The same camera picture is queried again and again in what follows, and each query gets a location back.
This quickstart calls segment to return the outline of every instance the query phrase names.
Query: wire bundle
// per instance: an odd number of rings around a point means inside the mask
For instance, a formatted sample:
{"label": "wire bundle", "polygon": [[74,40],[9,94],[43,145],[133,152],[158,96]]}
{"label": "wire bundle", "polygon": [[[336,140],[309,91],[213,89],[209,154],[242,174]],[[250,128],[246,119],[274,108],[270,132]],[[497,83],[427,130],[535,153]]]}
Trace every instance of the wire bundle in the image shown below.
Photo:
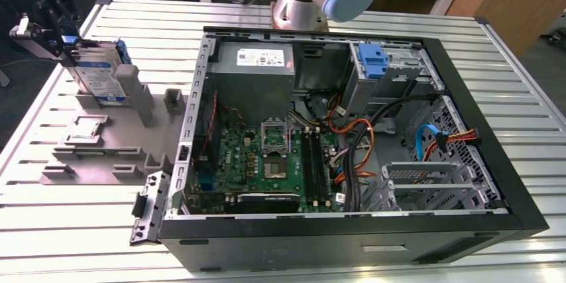
{"label": "wire bundle", "polygon": [[[378,123],[378,121],[392,112],[395,111],[400,106],[403,106],[409,101],[433,101],[439,98],[439,94],[425,94],[425,95],[413,95],[409,97],[401,97],[400,99],[396,99],[391,103],[385,104],[376,113],[370,116],[368,122],[370,127],[370,134],[373,134],[373,126]],[[361,130],[354,135],[352,144],[349,145],[349,149],[346,151],[346,154],[344,158],[341,159],[341,167],[344,169],[344,181],[346,182],[346,191],[345,191],[345,204],[344,204],[344,210],[345,211],[360,211],[361,205],[360,205],[360,183],[357,180],[357,170],[365,163],[361,161],[362,165],[358,166],[358,164],[352,164],[354,160],[354,149],[357,148],[357,145],[360,144],[362,137],[365,136],[366,131]]]}
{"label": "wire bundle", "polygon": [[[463,133],[448,135],[447,143],[448,142],[459,142],[459,141],[472,141],[476,138],[477,137],[475,135],[475,130],[471,129],[471,130],[468,130]],[[436,141],[432,141],[431,144],[428,145],[428,147],[425,147],[423,161],[428,160],[428,158],[431,157],[432,152],[433,152],[433,150],[436,149],[437,146],[439,145],[437,145]]]}
{"label": "wire bundle", "polygon": [[301,124],[304,127],[314,128],[318,126],[318,123],[306,120],[298,112],[296,112],[293,109],[289,109],[289,116]]}

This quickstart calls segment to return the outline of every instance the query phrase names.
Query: floor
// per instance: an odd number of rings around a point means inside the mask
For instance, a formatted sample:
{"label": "floor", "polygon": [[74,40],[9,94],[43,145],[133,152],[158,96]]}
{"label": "floor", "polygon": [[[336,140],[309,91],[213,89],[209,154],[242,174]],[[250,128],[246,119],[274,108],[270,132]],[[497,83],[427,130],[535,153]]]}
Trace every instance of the floor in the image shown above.
{"label": "floor", "polygon": [[[94,1],[74,0],[78,12],[83,17]],[[266,5],[270,1],[274,0],[258,0],[258,3]],[[21,49],[17,50],[15,46],[1,39],[2,37],[0,37],[0,66],[19,60],[34,60],[30,53]],[[539,39],[520,59],[520,62],[560,112],[566,113],[566,90],[563,89],[563,83],[566,83],[566,50],[551,47],[544,39]],[[11,136],[51,69],[53,63],[45,60],[27,61],[0,67],[0,70],[11,80],[9,87],[0,89],[0,150]]]}

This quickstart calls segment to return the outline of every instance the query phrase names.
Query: blue label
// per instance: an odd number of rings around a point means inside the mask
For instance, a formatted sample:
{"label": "blue label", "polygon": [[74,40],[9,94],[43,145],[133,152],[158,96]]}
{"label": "blue label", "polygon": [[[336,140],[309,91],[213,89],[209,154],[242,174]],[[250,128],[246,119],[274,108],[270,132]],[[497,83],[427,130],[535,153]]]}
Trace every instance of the blue label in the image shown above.
{"label": "blue label", "polygon": [[77,66],[83,68],[109,68],[112,65],[108,62],[78,62]]}
{"label": "blue label", "polygon": [[125,97],[114,97],[114,96],[95,96],[99,101],[108,102],[121,102],[125,100]]}

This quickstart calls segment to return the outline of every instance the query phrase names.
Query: white sticker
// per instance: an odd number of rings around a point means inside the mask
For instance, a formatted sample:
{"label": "white sticker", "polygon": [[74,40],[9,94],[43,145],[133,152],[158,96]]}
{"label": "white sticker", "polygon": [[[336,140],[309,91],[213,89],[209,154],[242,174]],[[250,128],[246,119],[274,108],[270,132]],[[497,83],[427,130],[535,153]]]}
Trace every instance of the white sticker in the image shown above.
{"label": "white sticker", "polygon": [[336,112],[341,115],[341,116],[344,116],[344,114],[345,114],[345,110],[337,105],[336,106]]}
{"label": "white sticker", "polygon": [[272,49],[238,49],[238,66],[280,66],[284,67],[282,50]]}
{"label": "white sticker", "polygon": [[112,77],[112,66],[106,62],[78,62],[74,68],[91,95],[99,102],[125,100],[121,85]]}
{"label": "white sticker", "polygon": [[338,202],[338,203],[344,203],[345,202],[345,195],[342,193],[336,192],[334,202]]}

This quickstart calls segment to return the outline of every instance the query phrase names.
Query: red cable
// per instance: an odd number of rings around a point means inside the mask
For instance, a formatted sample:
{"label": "red cable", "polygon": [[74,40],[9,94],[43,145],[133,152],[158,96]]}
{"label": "red cable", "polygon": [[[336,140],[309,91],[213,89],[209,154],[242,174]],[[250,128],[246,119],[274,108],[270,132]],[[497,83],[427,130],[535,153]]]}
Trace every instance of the red cable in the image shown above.
{"label": "red cable", "polygon": [[208,144],[208,138],[210,136],[212,133],[212,126],[213,126],[213,119],[216,117],[216,107],[218,104],[218,94],[217,91],[213,92],[213,110],[212,110],[212,117],[210,117],[210,122],[208,123],[208,130],[205,132],[205,138],[204,138],[204,145],[202,145],[202,149],[200,150],[200,155],[197,156],[197,159],[200,159],[200,157],[204,155],[204,150],[205,150],[205,145]]}

